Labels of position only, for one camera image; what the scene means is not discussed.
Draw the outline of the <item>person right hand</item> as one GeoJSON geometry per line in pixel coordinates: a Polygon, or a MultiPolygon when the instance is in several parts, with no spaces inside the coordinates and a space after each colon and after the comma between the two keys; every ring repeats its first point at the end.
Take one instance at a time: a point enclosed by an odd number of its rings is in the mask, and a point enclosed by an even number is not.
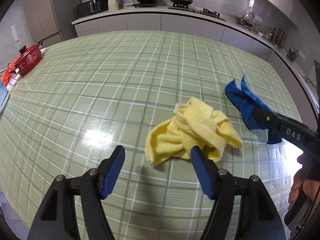
{"type": "Polygon", "coordinates": [[[307,197],[315,201],[315,205],[319,204],[319,194],[317,196],[317,199],[315,199],[319,189],[319,181],[310,180],[310,179],[304,180],[302,176],[302,169],[298,170],[294,175],[293,185],[289,193],[289,200],[288,200],[289,204],[297,200],[298,195],[301,191],[300,187],[302,187],[302,190],[307,197]]]}

